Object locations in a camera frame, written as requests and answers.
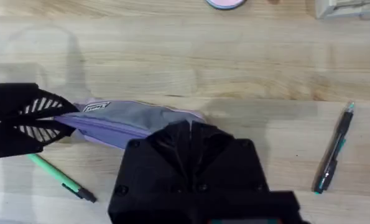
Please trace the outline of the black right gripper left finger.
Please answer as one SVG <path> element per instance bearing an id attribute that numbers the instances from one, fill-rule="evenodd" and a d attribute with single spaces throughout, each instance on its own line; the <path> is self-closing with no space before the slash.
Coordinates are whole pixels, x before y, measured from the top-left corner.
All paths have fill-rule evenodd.
<path id="1" fill-rule="evenodd" d="M 190 146 L 190 123 L 186 120 L 170 123 L 147 137 L 147 142 L 189 186 L 187 171 Z"/>

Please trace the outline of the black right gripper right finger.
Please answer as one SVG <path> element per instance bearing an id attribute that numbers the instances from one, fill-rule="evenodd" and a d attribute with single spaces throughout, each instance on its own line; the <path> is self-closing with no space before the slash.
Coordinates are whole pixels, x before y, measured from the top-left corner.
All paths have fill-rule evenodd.
<path id="1" fill-rule="evenodd" d="M 193 122 L 191 128 L 191 180 L 197 186 L 202 173 L 214 163 L 216 158 L 226 150 L 234 140 L 218 127 Z"/>

